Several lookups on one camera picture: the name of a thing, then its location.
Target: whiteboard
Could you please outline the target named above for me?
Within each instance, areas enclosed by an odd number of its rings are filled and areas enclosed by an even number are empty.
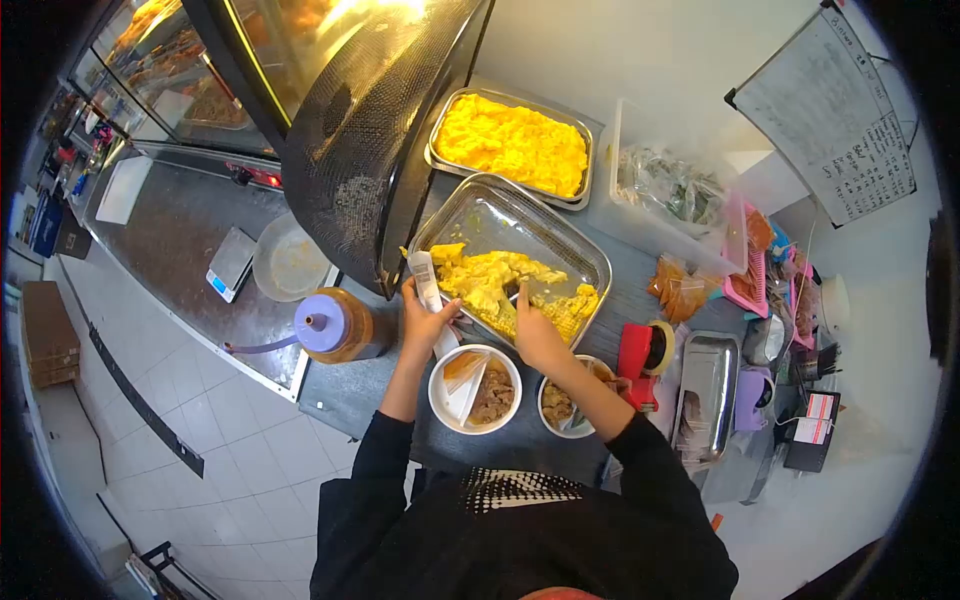
[[[836,226],[917,189],[893,105],[835,7],[818,10],[727,100],[791,163]]]

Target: black shirt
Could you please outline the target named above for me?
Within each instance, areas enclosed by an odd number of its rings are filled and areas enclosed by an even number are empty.
[[[476,468],[406,510],[413,423],[373,415],[350,479],[320,488],[310,597],[504,598],[543,588],[601,598],[729,598],[736,567],[700,494],[637,413],[607,448],[622,495],[561,477]]]

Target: dark countertop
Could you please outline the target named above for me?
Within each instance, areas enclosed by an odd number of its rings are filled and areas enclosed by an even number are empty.
[[[436,212],[460,181],[460,178],[445,173],[435,174],[428,192],[424,220]],[[660,312],[658,301],[646,292],[657,259],[590,227],[586,210],[564,213],[564,216],[607,254],[613,268],[613,284],[607,301],[577,352],[596,356],[615,367],[624,323],[645,324]],[[349,279],[345,279],[341,286],[371,308],[386,311],[394,318],[401,309],[399,298],[386,302]],[[741,340],[746,331],[743,311],[722,299],[709,302],[687,324],[691,329],[733,333]],[[312,362],[300,392],[300,409],[350,436],[362,437],[380,404],[398,354],[399,342],[383,356],[371,360],[344,365]],[[462,465],[536,470],[592,485],[606,461],[606,448],[595,436],[565,440],[550,433],[537,411],[536,389],[540,374],[523,365],[515,354],[513,357],[523,380],[520,408],[510,422],[484,436],[455,433],[433,415],[426,396],[427,379],[434,365],[433,361],[430,362],[420,382],[414,460],[447,470]]]
[[[582,120],[598,139],[601,126]],[[109,175],[109,169],[105,170],[96,181],[96,189],[90,190],[86,224],[98,242],[171,313],[213,346],[224,341],[257,345],[292,333],[295,302],[266,298],[251,279],[236,301],[226,304],[204,280],[209,261],[229,228],[236,225],[256,239],[276,216],[288,210],[282,194],[241,188],[229,180],[155,162],[124,227],[94,218]],[[436,212],[461,180],[442,172],[434,174],[423,221]],[[645,324],[660,312],[657,300],[646,293],[657,260],[590,227],[588,210],[589,206],[579,213],[565,212],[564,216],[607,254],[613,278],[607,301],[577,351],[615,367],[624,323]],[[370,308],[399,322],[398,296],[387,302],[348,278],[340,285]],[[687,324],[692,329],[734,333],[742,339],[746,329],[742,317],[743,312],[726,300],[713,300]],[[300,409],[350,436],[362,437],[393,374],[398,354],[399,340],[375,359],[343,365],[309,361],[300,389]],[[299,346],[291,346],[235,358],[269,380],[289,386],[299,356]],[[594,436],[565,440],[550,433],[540,421],[536,406],[540,374],[514,358],[523,378],[520,408],[509,423],[485,436],[455,433],[433,415],[425,389],[433,368],[431,361],[420,383],[414,460],[446,470],[464,465],[522,468],[594,484],[606,462],[606,448]]]

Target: glass display case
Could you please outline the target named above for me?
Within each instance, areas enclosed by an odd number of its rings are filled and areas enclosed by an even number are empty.
[[[95,106],[134,141],[275,154],[217,72],[180,0],[124,0],[87,53],[76,84],[89,84]]]
[[[456,13],[460,21],[453,29],[460,31],[473,8],[460,9],[483,6],[482,20],[491,5],[488,0],[104,0],[104,12],[66,77],[140,152],[241,184],[282,188],[287,135],[328,66],[350,73],[362,69],[358,81],[368,81],[353,90],[352,102],[358,104],[356,93],[373,89],[372,82],[404,53],[419,51],[410,44],[430,46],[427,28],[435,20],[449,29],[445,19]],[[356,41],[369,36],[379,41]],[[456,56],[475,56],[478,36],[471,39],[474,45],[458,49]],[[433,57],[425,50],[423,55]],[[468,63],[458,68],[466,71]]]

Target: person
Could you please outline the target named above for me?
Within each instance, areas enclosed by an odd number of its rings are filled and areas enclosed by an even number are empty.
[[[320,598],[729,598],[737,570],[662,434],[574,357],[560,333],[516,304],[516,349],[565,390],[623,464],[621,494],[561,477],[474,468],[434,478],[407,508],[403,483],[418,388],[442,327],[402,287],[396,370],[349,479],[320,488]]]

